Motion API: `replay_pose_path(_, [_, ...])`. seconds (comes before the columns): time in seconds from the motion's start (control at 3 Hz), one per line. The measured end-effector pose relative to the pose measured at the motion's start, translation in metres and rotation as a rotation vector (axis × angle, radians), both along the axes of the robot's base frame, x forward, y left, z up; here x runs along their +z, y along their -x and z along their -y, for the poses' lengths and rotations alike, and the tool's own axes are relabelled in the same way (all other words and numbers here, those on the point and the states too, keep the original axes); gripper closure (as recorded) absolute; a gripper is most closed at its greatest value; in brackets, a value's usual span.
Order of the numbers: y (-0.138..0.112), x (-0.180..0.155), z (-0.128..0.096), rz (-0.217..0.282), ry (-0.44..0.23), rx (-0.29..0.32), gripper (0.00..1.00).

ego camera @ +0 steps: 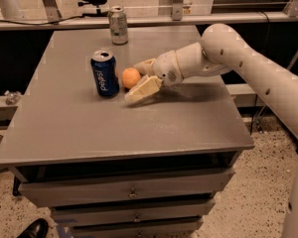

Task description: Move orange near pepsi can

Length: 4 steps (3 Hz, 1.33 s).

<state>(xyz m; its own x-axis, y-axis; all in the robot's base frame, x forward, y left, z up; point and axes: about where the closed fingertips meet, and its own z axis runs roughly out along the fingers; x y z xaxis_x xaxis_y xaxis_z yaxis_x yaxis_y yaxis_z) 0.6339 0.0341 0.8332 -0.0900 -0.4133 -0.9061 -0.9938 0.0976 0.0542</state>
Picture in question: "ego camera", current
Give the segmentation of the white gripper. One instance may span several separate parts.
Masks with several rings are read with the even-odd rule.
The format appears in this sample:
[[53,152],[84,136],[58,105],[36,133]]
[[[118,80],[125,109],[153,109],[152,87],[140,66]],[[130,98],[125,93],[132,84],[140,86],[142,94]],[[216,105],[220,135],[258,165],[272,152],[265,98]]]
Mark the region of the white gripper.
[[161,54],[156,59],[147,59],[139,62],[133,67],[136,68],[140,74],[147,75],[143,76],[137,84],[126,93],[124,99],[129,104],[136,103],[155,94],[160,90],[162,82],[165,86],[172,86],[184,80],[175,51]]

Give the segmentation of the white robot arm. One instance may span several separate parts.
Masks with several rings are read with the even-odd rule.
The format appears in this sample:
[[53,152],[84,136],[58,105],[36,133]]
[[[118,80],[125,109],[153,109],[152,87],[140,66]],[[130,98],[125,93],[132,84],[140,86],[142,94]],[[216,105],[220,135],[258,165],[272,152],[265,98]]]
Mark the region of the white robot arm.
[[[192,76],[233,70],[298,139],[298,76],[256,52],[228,25],[213,24],[199,42],[142,61],[135,68],[143,78],[126,94],[130,103]],[[281,238],[298,238],[298,173],[287,201]]]

